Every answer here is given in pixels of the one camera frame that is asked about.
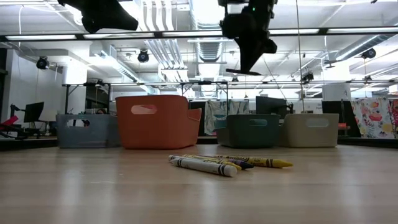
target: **table surface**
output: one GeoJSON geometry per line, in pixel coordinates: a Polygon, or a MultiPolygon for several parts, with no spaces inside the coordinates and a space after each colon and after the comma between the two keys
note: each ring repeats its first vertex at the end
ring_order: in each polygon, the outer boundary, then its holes
{"type": "Polygon", "coordinates": [[[0,152],[0,223],[396,223],[398,151],[28,149],[0,152]],[[170,154],[285,159],[236,177],[173,167],[170,154]]]}

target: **gray bin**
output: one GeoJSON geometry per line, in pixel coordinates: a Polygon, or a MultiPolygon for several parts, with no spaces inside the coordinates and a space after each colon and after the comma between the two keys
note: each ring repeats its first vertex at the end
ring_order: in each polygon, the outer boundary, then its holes
{"type": "Polygon", "coordinates": [[[108,114],[57,115],[58,146],[60,148],[119,147],[118,118],[108,114]],[[69,126],[73,120],[89,121],[90,125],[69,126]]]}
{"type": "Polygon", "coordinates": [[[234,148],[272,147],[279,138],[279,115],[237,114],[216,129],[218,144],[234,148]]]}

